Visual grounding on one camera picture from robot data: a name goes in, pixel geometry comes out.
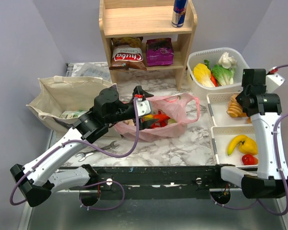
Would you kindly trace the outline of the canvas tote bag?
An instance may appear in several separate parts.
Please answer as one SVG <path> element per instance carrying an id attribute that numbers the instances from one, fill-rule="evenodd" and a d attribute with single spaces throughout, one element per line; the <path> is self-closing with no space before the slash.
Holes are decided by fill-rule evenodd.
<path id="1" fill-rule="evenodd" d="M 58 137 L 67 133 L 77 120 L 61 118 L 66 111 L 88 111 L 101 90 L 115 84 L 94 77 L 63 77 L 39 79 L 40 94 L 27 107 L 46 127 Z"/>

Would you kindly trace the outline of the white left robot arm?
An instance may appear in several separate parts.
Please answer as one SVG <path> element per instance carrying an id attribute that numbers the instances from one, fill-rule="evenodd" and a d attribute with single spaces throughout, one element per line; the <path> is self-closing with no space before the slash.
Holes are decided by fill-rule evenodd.
<path id="1" fill-rule="evenodd" d="M 153 95 L 144 91 L 141 86 L 136 86 L 131 101 L 123 103 L 114 86 L 103 89 L 94 99 L 93 107 L 80 116 L 57 143 L 30 163 L 15 164 L 11 167 L 10 172 L 16 185 L 10 195 L 10 204 L 20 205 L 20 202 L 13 200 L 17 189 L 21 191 L 29 206 L 36 207 L 45 202 L 54 192 L 74 187 L 92 189 L 107 183 L 107 180 L 101 181 L 97 171 L 88 164 L 60 173 L 56 170 L 86 147 L 92 147 L 114 158 L 129 156 L 138 143 L 140 130 L 152 124 L 151 121 L 141 121 L 141 117 L 152 113 L 153 108 L 148 100 L 149 97 Z M 93 145 L 108 133 L 109 128 L 118 122 L 130 119 L 136 123 L 136 137 L 130 151 L 115 155 Z"/>

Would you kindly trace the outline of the pink plastic grocery bag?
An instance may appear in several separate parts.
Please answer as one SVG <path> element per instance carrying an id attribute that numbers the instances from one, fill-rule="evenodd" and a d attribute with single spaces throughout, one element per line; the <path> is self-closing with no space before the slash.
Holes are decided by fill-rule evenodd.
<path id="1" fill-rule="evenodd" d="M 176 123 L 166 125 L 165 127 L 157 127 L 154 129 L 144 129 L 139 133 L 141 141 L 153 142 L 164 138 L 177 138 L 184 134 L 187 125 L 199 120 L 200 117 L 200 101 L 199 98 L 188 94 L 181 93 L 173 96 L 154 96 L 148 98 L 151 101 L 154 110 L 161 110 L 167 116 L 174 119 Z M 197 117 L 188 119 L 186 105 L 190 101 L 195 101 Z"/>

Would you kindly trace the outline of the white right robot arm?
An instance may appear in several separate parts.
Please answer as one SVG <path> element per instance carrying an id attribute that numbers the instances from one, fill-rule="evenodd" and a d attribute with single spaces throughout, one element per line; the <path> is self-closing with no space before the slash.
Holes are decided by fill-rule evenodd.
<path id="1" fill-rule="evenodd" d="M 236 98 L 255 131 L 259 159 L 257 174 L 235 166 L 223 166 L 211 176 L 215 187 L 221 188 L 230 182 L 240 187 L 248 199 L 288 195 L 288 166 L 280 127 L 281 101 L 277 94 L 266 91 L 266 76 L 265 69 L 244 69 L 243 90 Z"/>

